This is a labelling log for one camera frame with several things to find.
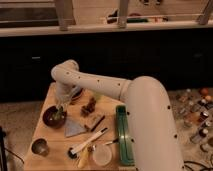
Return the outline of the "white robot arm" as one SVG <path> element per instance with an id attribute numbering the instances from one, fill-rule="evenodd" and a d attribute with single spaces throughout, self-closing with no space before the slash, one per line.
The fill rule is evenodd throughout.
<path id="1" fill-rule="evenodd" d="M 74 60 L 54 66 L 56 99 L 70 99 L 73 86 L 126 105 L 133 157 L 138 171 L 185 171 L 171 103 L 164 86 L 150 76 L 133 80 L 83 73 Z"/>

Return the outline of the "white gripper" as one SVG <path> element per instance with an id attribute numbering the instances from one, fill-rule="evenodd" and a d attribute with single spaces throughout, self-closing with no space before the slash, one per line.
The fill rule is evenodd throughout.
<path id="1" fill-rule="evenodd" d="M 63 103 L 67 103 L 71 101 L 71 97 L 73 94 L 73 87 L 68 86 L 66 84 L 57 83 L 55 90 L 55 99 L 58 103 L 56 108 L 59 113 L 63 113 L 65 111 L 65 106 Z"/>

